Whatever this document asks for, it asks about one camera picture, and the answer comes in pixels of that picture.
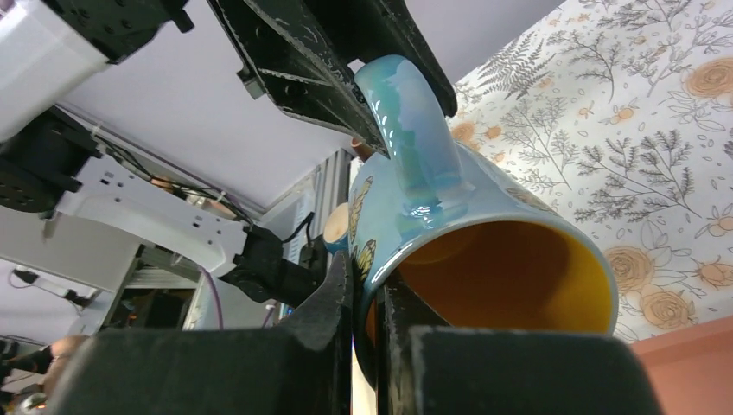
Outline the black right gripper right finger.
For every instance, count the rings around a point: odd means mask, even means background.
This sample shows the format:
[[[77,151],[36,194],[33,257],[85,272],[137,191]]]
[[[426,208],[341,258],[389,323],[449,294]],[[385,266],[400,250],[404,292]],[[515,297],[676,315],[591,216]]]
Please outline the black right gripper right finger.
[[[631,350],[603,335],[449,326],[403,281],[378,296],[381,414],[659,414]]]

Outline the light blue butterfly mug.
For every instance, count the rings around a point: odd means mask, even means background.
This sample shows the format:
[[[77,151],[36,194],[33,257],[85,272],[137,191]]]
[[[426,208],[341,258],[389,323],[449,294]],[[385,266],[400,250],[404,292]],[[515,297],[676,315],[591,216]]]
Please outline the light blue butterfly mug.
[[[456,141],[415,64],[387,55],[355,75],[386,153],[348,197],[357,280],[354,352],[377,381],[377,296],[403,280],[448,324],[611,335],[617,285],[590,237]]]

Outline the dark blue ceramic mug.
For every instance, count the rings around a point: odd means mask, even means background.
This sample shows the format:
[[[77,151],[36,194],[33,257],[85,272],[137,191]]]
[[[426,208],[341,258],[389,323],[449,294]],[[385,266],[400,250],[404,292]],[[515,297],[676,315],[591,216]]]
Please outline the dark blue ceramic mug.
[[[349,213],[348,204],[337,206],[326,220],[322,239],[327,251],[335,254],[348,248]]]

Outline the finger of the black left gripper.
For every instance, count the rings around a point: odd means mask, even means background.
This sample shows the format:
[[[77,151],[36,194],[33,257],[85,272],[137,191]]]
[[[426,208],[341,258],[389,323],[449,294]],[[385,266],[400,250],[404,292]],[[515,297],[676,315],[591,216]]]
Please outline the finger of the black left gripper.
[[[427,79],[447,117],[457,112],[456,93],[403,0],[320,2],[320,24],[347,64],[385,55],[407,58]]]
[[[241,59],[239,80],[285,115],[388,154],[354,72],[304,1],[211,1]]]

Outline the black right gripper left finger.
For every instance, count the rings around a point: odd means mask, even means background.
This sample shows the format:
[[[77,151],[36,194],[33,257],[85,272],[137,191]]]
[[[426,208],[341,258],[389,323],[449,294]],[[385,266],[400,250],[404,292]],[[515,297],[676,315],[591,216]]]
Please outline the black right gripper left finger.
[[[113,330],[78,350],[53,414],[347,414],[353,278],[339,251],[322,285],[265,329]]]

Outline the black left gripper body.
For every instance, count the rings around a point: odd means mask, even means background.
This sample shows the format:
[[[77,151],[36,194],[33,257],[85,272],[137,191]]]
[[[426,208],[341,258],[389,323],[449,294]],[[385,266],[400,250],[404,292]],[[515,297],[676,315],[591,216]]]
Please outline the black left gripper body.
[[[187,33],[194,24],[187,0],[45,0],[43,2],[91,43],[111,64],[118,64],[151,42],[167,22]]]

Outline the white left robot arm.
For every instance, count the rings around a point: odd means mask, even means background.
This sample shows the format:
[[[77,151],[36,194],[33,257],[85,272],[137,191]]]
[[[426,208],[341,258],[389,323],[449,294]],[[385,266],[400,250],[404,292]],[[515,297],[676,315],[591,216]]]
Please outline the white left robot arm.
[[[456,94],[402,1],[212,1],[240,79],[286,115],[353,133],[380,154],[387,135],[367,103],[367,75],[406,58],[438,114]],[[1,4],[1,203],[115,227],[192,260],[257,302],[297,306],[318,271],[283,256],[275,234],[242,212],[200,210],[98,150],[57,107],[77,85],[132,56],[167,22],[189,32],[182,1],[4,1]]]

